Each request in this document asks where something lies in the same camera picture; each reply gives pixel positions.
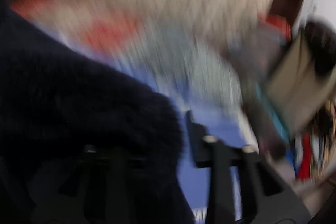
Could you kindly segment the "dark navy fleece garment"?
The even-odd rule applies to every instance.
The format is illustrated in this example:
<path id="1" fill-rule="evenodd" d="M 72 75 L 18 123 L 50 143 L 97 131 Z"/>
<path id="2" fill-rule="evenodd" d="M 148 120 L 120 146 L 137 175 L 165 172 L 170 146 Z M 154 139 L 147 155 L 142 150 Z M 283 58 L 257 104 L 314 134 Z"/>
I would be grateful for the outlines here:
<path id="1" fill-rule="evenodd" d="M 169 100 L 1 8 L 1 223 L 193 223 Z"/>

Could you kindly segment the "dark bag on box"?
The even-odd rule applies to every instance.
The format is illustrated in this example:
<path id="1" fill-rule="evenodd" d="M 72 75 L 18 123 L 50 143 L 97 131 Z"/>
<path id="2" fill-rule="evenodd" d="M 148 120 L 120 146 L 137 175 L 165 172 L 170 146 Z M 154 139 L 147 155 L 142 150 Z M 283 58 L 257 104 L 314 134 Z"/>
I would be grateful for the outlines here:
<path id="1" fill-rule="evenodd" d="M 318 77 L 329 76 L 335 67 L 335 32 L 323 22 L 309 20 L 304 36 Z"/>

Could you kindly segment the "hanging colourful clothes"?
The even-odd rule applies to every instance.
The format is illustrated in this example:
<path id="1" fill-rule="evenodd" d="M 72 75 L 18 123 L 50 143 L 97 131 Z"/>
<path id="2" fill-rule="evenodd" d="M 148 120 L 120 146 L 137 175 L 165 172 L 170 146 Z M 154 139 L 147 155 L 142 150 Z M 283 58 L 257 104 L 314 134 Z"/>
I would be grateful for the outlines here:
<path id="1" fill-rule="evenodd" d="M 286 159 L 295 179 L 320 180 L 335 153 L 335 102 L 327 101 L 290 143 Z"/>

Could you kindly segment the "blue printed bed sheet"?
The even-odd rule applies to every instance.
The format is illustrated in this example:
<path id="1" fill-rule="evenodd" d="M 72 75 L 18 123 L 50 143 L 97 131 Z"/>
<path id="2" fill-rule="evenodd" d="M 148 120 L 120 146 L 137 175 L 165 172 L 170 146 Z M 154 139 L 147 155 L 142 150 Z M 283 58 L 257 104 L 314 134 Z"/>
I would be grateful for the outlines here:
<path id="1" fill-rule="evenodd" d="M 205 43 L 177 26 L 148 21 L 126 30 L 116 48 L 96 50 L 57 24 L 40 27 L 59 42 L 125 73 L 173 103 L 183 129 L 185 150 L 178 176 L 197 223 L 217 223 L 221 209 L 243 220 L 239 172 L 243 147 L 252 132 L 242 130 L 242 91 L 237 73 Z"/>

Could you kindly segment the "beige fabric storage box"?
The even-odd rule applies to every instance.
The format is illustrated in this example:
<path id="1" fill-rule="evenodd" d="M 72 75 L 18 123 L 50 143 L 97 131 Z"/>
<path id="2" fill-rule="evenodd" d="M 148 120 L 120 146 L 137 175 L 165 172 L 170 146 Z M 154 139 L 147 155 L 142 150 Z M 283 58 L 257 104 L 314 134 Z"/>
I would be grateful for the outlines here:
<path id="1" fill-rule="evenodd" d="M 265 93 L 293 136 L 333 97 L 335 70 L 324 78 L 315 74 L 307 42 L 300 34 L 266 83 Z"/>

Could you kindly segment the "red patchwork quilt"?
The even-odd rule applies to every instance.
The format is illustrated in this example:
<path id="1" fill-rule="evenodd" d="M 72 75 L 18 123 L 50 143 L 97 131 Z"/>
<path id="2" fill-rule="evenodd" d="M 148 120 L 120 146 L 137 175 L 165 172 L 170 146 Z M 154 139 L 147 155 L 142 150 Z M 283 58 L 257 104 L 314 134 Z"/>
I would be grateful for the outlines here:
<path id="1" fill-rule="evenodd" d="M 107 56 L 123 51 L 145 21 L 92 0 L 10 0 L 21 17 L 77 51 Z"/>

